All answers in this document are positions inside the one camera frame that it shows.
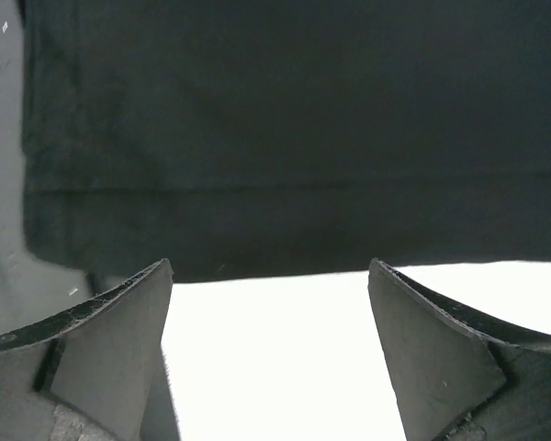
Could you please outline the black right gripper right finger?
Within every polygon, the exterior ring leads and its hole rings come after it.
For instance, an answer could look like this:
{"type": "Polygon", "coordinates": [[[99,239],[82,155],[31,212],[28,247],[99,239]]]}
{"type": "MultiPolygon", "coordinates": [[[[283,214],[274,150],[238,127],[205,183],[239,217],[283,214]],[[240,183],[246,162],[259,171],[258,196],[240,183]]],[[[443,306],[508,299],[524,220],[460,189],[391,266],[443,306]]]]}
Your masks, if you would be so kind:
{"type": "Polygon", "coordinates": [[[377,259],[368,292],[405,436],[551,441],[551,335],[471,308],[377,259]]]}

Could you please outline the black t-shirt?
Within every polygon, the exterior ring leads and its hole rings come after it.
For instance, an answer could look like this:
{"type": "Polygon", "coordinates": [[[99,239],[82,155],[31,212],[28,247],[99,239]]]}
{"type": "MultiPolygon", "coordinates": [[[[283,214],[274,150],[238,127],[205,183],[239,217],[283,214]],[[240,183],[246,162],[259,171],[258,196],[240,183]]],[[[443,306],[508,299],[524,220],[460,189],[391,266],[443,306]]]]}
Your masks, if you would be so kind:
{"type": "Polygon", "coordinates": [[[178,282],[551,261],[551,1],[21,1],[27,248],[178,282]]]}

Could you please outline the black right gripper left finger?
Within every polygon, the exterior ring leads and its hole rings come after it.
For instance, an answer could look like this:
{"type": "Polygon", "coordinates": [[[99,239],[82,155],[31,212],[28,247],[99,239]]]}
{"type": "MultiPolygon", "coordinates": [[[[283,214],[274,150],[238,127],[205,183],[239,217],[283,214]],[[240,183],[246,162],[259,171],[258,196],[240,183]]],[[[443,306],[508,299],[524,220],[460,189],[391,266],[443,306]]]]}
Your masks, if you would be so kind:
{"type": "Polygon", "coordinates": [[[115,288],[0,335],[0,440],[171,440],[161,340],[165,259],[115,288]]]}

